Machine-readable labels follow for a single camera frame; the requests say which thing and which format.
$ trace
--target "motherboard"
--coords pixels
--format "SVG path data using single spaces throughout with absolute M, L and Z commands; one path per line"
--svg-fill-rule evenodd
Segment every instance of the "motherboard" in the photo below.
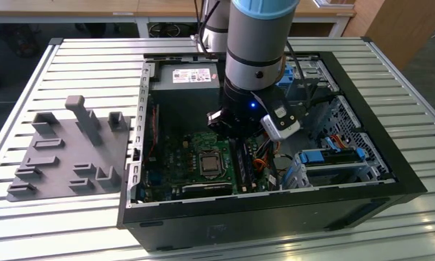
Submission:
M 256 140 L 248 139 L 245 146 L 252 156 L 257 149 Z M 241 193 L 229 142 L 215 133 L 167 136 L 159 161 L 161 167 L 148 170 L 145 194 L 149 201 Z M 265 178 L 255 179 L 253 189 L 263 190 L 264 183 Z

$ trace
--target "white table leg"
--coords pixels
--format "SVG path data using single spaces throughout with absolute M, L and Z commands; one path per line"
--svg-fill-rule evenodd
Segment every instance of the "white table leg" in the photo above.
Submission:
M 341 37 L 348 21 L 349 21 L 349 16 L 343 16 L 337 18 L 337 21 L 332 26 L 332 30 L 328 37 Z
M 148 17 L 136 17 L 136 24 L 137 24 L 140 38 L 149 38 Z

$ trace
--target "wooden cabinet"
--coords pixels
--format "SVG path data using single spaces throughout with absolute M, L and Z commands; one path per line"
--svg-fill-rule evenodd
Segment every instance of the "wooden cabinet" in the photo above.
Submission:
M 403 69 L 435 30 L 435 0 L 356 0 L 343 36 L 368 36 Z

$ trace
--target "power supply label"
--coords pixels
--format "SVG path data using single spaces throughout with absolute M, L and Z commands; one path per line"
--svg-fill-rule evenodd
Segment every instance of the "power supply label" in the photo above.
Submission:
M 203 83 L 211 82 L 209 69 L 183 69 L 172 72 L 173 83 Z

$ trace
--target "cpu socket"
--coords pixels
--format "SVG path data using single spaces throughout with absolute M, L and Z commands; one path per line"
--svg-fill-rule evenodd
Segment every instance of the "cpu socket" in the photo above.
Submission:
M 203 150 L 199 153 L 200 175 L 207 179 L 215 179 L 223 173 L 219 150 Z

